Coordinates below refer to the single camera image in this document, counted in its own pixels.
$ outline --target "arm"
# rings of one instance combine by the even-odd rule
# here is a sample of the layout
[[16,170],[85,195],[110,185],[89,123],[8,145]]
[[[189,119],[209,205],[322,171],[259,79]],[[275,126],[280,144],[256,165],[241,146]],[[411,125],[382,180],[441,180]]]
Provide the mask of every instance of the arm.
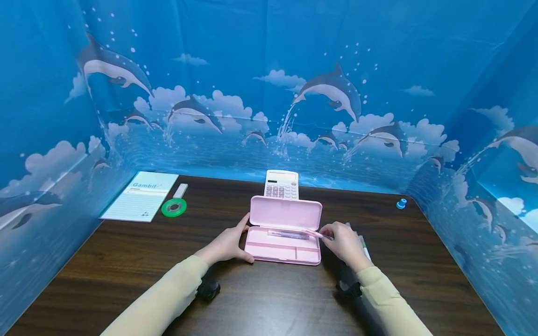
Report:
[[374,309],[386,336],[431,336],[392,282],[366,257],[356,232],[334,222],[321,228],[320,233],[334,237],[323,238],[323,242],[356,273],[363,299]]
[[156,284],[122,312],[101,336],[158,336],[194,300],[202,277],[214,263],[232,258],[249,263],[254,258],[239,248],[241,234],[248,230],[249,213],[233,228],[169,270]]

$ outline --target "pink pen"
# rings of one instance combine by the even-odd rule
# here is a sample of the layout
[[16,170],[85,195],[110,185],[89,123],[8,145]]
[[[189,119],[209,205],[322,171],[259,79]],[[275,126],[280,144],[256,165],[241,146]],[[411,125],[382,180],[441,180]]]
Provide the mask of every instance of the pink pen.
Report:
[[327,238],[327,239],[329,239],[329,240],[333,240],[332,237],[329,237],[328,235],[321,234],[321,233],[316,232],[316,231],[314,231],[314,230],[309,230],[309,229],[307,229],[307,228],[304,228],[302,231],[303,231],[304,233],[308,234],[308,235],[313,236],[313,237],[317,237],[317,238],[323,238],[323,237],[325,237],[325,238]]

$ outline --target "hand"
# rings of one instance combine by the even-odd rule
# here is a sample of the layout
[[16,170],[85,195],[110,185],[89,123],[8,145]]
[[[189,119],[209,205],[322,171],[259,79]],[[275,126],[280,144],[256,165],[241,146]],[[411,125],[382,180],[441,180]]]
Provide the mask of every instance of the hand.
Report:
[[235,227],[224,230],[209,245],[196,252],[194,255],[199,256],[211,267],[216,262],[230,260],[232,258],[242,259],[246,262],[253,263],[254,257],[239,248],[239,238],[241,234],[249,229],[246,222],[249,221],[250,212]]
[[320,233],[334,237],[334,240],[325,237],[322,240],[329,250],[348,264],[355,273],[374,266],[366,257],[359,236],[349,226],[336,221],[322,227]]

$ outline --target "white eraser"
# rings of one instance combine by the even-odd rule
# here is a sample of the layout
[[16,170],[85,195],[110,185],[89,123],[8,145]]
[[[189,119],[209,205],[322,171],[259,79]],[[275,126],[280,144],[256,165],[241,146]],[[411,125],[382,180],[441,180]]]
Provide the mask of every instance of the white eraser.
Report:
[[188,186],[189,185],[187,183],[181,183],[174,193],[174,198],[183,198],[183,195],[185,194],[185,191],[187,191]]

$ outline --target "wooden desk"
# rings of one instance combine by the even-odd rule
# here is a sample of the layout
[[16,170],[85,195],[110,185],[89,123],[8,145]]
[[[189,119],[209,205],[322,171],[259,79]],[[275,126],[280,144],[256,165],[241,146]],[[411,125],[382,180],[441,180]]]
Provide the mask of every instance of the wooden desk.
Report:
[[[177,262],[236,225],[264,187],[181,176],[173,191],[179,183],[189,184],[186,213],[105,221],[8,335],[98,335]],[[365,235],[374,263],[434,335],[502,335],[414,201],[398,210],[396,195],[303,187],[300,195],[323,204],[322,225],[349,221]],[[221,293],[209,305],[195,300],[165,335],[363,334],[321,265],[231,261],[214,275]]]

